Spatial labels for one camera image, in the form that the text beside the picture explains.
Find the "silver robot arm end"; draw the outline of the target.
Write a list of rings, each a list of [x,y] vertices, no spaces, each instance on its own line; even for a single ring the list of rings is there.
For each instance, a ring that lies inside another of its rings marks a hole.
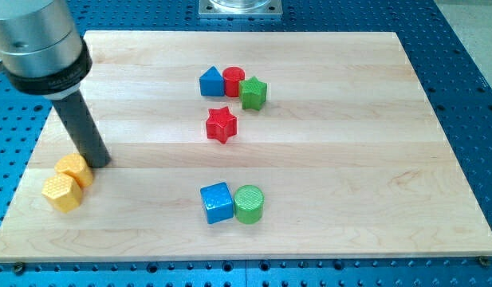
[[[0,59],[20,92],[60,100],[92,67],[65,0],[0,0]]]

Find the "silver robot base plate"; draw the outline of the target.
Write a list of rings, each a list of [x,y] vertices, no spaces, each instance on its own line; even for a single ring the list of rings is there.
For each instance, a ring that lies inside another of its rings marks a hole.
[[[282,0],[200,0],[201,18],[281,17]]]

